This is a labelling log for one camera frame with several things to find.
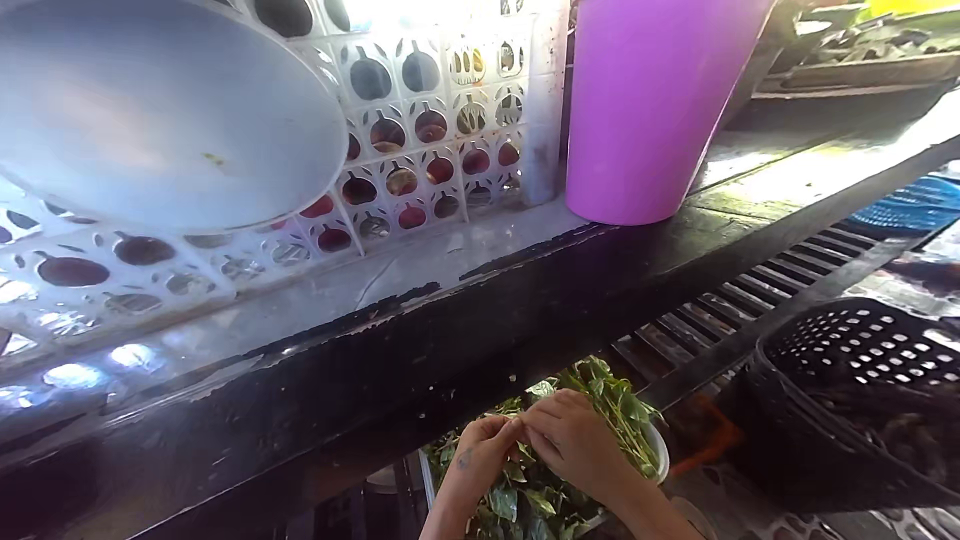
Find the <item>hand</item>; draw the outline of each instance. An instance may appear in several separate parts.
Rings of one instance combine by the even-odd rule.
[[[464,537],[467,521],[503,471],[507,456],[518,455],[516,439],[522,433],[522,422],[506,416],[489,416],[467,425],[423,525],[421,540]]]
[[[561,478],[610,506],[628,481],[642,476],[620,451],[607,423],[587,396],[563,389],[520,415],[540,458]]]

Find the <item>white plastic crate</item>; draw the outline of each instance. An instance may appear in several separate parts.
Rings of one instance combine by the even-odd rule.
[[[172,321],[555,196],[567,0],[299,1],[231,3],[288,34],[341,104],[350,145],[331,191],[272,226],[176,236],[0,180],[0,326],[16,333],[5,355]]]

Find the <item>perforated basket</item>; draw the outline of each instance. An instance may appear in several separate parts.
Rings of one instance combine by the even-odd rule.
[[[960,380],[960,352],[951,347],[938,324],[861,298],[812,308],[762,338],[747,381],[776,432],[770,435],[780,440],[766,452],[793,461],[777,467],[781,502],[804,511],[960,503],[960,495],[888,454],[807,394],[844,386],[890,390],[883,385],[891,384],[929,392]],[[912,412],[903,406],[900,412]]]
[[[927,233],[960,216],[958,207],[960,186],[924,176],[855,213],[851,219],[890,232]]]

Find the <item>black plastic basket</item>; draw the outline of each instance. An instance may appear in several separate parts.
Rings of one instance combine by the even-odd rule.
[[[753,401],[740,407],[751,409],[742,427],[752,448],[740,451],[738,466],[745,464],[761,487],[794,511],[959,504],[960,495],[807,395],[838,385],[929,392],[960,381],[960,351],[951,347],[960,350],[937,323],[874,300],[850,298],[804,312],[757,343],[746,370]]]

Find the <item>finger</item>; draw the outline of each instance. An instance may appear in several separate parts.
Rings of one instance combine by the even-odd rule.
[[[554,438],[557,438],[556,435],[560,432],[560,419],[555,416],[551,416],[540,409],[531,407],[527,409],[526,412],[521,413],[520,418],[523,420],[523,424],[525,426],[533,428],[540,433],[550,435]]]
[[[510,421],[509,418],[501,415],[480,418],[467,425],[464,435],[468,434],[469,440],[474,442],[485,441],[500,433],[508,421]]]
[[[560,451],[557,450],[557,447],[554,446],[552,442],[543,436],[543,433],[531,427],[527,427],[526,432],[527,437],[530,438],[530,446],[534,447],[534,450],[537,451],[537,454],[543,461],[546,461],[547,465],[553,468],[563,461],[564,457],[560,455]]]
[[[557,401],[567,405],[590,406],[590,399],[583,393],[570,388],[562,388],[554,394]]]
[[[549,398],[540,400],[533,404],[528,410],[539,410],[554,418],[564,418],[569,413],[567,412],[569,404],[564,403],[563,401],[557,399],[556,394],[550,396]]]
[[[505,454],[511,446],[516,446],[516,438],[523,431],[523,422],[515,418],[504,424],[503,428],[491,441]]]
[[[516,442],[523,444],[524,446],[530,446],[530,437],[527,436],[527,430],[521,430],[520,436],[516,438]]]

